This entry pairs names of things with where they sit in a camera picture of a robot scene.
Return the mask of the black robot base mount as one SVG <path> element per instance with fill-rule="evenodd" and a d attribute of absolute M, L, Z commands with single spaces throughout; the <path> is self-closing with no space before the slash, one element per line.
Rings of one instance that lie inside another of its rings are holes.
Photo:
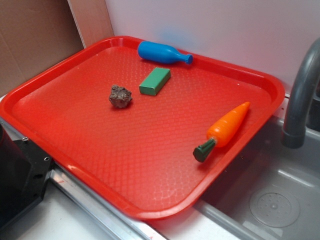
<path fill-rule="evenodd" d="M 12 140 L 0 127 L 0 229 L 44 198 L 52 157 L 29 139 Z"/>

